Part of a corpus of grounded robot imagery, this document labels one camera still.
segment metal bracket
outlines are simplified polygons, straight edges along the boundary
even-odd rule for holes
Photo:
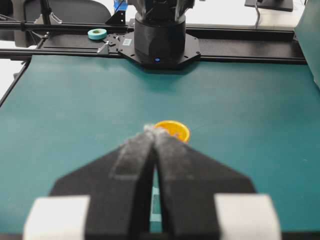
[[[98,48],[97,54],[109,54],[109,41],[104,41],[104,44]]]
[[[116,11],[106,22],[107,25],[125,25],[126,24],[126,11]]]
[[[52,25],[58,25],[63,23],[63,21],[59,19],[53,12],[50,13],[49,18],[50,23]],[[42,14],[40,14],[39,18],[34,21],[34,24],[44,24],[44,18]]]

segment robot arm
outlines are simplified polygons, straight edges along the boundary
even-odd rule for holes
[[[178,21],[188,9],[195,5],[195,0],[127,0],[134,5],[143,20]]]

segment label sticker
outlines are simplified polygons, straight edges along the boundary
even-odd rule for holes
[[[130,44],[131,44],[131,41],[132,41],[132,39],[130,39],[130,38],[126,38],[126,39],[124,39],[124,41],[123,41],[123,46],[130,46]]]

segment monitor stand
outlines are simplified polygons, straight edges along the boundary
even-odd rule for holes
[[[257,0],[245,0],[245,6],[254,7]],[[293,0],[263,0],[258,2],[258,8],[273,9],[279,11],[292,12],[294,10]]]

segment white floor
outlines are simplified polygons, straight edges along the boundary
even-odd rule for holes
[[[113,14],[113,0],[96,0],[104,4]],[[195,6],[186,13],[188,24],[206,24],[216,28],[253,29],[257,13],[253,7],[246,7],[245,0],[195,0]],[[293,12],[260,9],[258,29],[293,30],[305,9],[305,0],[293,0]],[[126,20],[135,18],[136,9],[129,6]],[[0,49],[16,48],[14,42],[0,41]],[[20,61],[0,59],[0,99],[12,84],[13,74],[22,68]]]

